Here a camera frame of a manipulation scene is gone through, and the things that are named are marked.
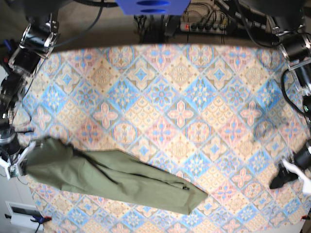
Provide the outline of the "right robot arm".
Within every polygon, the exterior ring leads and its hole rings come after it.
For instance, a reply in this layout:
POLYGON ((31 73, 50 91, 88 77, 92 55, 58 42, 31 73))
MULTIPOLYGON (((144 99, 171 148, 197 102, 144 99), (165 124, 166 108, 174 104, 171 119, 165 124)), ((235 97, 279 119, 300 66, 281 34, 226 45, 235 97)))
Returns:
POLYGON ((0 84, 0 158, 11 165, 21 150, 13 120, 26 95, 26 78, 33 77, 40 60, 51 54, 58 39, 58 11, 68 1, 7 0, 5 4, 24 14, 29 23, 18 44, 4 41, 8 57, 0 60, 7 72, 0 84))

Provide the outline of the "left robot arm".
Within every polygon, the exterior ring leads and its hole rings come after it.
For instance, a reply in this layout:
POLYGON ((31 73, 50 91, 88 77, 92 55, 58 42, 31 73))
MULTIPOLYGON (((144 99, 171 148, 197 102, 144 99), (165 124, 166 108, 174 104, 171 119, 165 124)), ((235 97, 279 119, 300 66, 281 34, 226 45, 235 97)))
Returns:
MULTIPOLYGON (((281 92, 293 110, 301 114, 311 125, 311 34, 306 32, 304 0, 245 0, 243 3, 265 14, 272 33, 279 38, 277 47, 288 63, 281 75, 281 92), (297 87, 303 93, 302 108, 297 107, 285 90, 285 76, 292 74, 297 87)), ((301 179, 303 193, 310 194, 311 180, 305 171, 311 168, 311 141, 308 139, 298 152, 292 153, 278 165, 278 174, 270 182, 270 189, 301 179)))

